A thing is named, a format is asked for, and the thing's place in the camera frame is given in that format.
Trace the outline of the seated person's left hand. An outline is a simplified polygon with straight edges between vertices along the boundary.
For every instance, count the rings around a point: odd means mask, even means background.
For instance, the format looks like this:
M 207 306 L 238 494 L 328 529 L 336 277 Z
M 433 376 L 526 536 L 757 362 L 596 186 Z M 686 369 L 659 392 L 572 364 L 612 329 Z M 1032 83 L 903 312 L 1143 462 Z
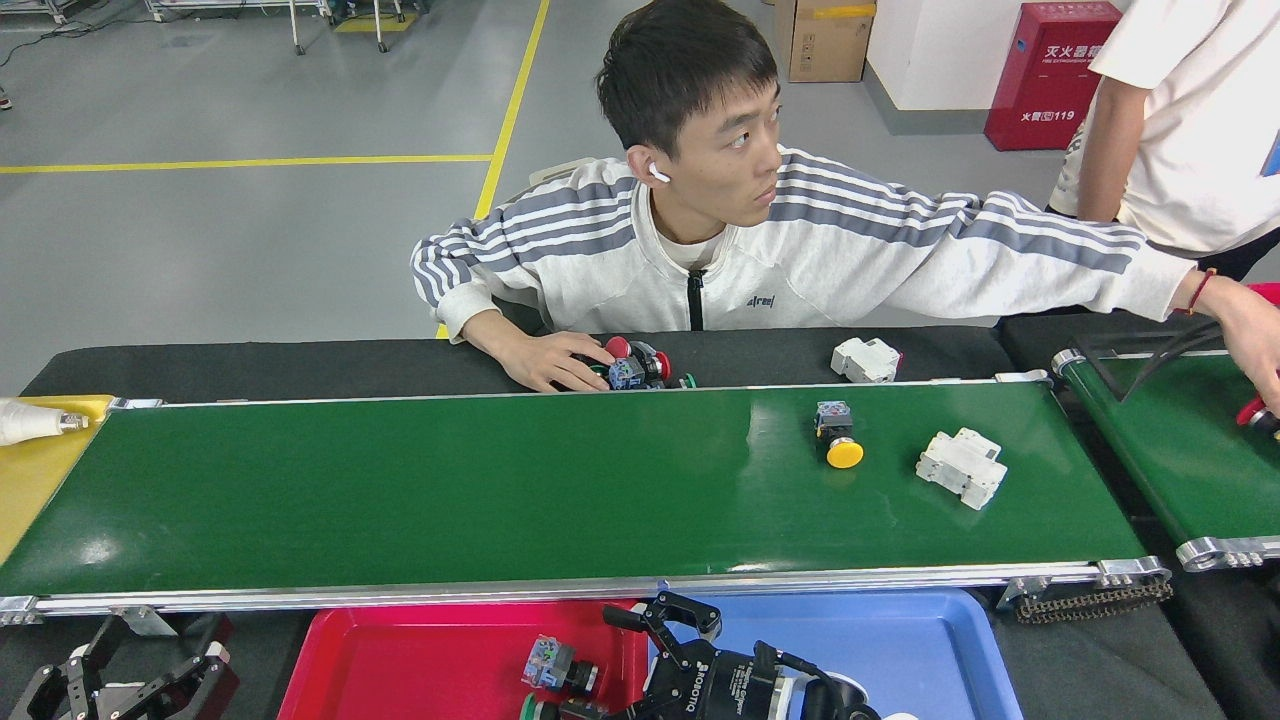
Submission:
M 1213 318 L 1236 366 L 1253 384 L 1267 410 L 1279 410 L 1279 310 L 1254 290 L 1230 278 L 1213 277 L 1196 309 Z

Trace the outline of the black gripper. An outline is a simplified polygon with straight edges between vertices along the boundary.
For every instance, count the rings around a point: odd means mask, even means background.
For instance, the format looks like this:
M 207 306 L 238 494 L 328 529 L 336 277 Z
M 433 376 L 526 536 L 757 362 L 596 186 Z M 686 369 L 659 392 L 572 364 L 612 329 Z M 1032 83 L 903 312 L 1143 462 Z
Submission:
M 662 651 L 643 698 L 611 711 L 599 701 L 573 697 L 559 705 L 559 719 L 782 719 L 790 708 L 795 676 L 777 667 L 760 670 L 745 653 L 681 650 L 667 621 L 694 628 L 708 642 L 719 637 L 721 611 L 708 603 L 664 591 L 631 610 L 605 606 L 603 620 L 648 634 Z

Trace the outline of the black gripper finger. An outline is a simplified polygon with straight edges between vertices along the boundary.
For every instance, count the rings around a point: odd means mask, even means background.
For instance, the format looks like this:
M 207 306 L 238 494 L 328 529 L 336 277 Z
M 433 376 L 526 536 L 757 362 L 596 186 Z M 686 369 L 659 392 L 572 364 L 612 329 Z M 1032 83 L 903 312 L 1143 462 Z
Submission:
M 122 618 L 110 615 L 93 639 L 74 650 L 65 662 L 36 669 L 9 719 L 129 719 L 131 688 L 109 688 L 102 682 L 102 670 L 128 630 Z
M 100 717 L 219 719 L 239 683 L 229 650 L 211 643 L 150 682 L 108 683 L 100 691 Z

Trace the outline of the seated person's right hand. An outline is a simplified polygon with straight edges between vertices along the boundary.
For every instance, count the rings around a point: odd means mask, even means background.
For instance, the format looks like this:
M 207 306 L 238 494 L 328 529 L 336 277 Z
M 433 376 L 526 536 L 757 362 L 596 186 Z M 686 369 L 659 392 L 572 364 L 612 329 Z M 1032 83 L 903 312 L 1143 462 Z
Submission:
M 614 356 L 598 340 L 577 332 L 540 337 L 518 332 L 515 340 L 495 350 L 493 357 L 513 380 L 544 393 L 608 389 L 608 383 L 591 365 L 609 366 L 614 363 Z

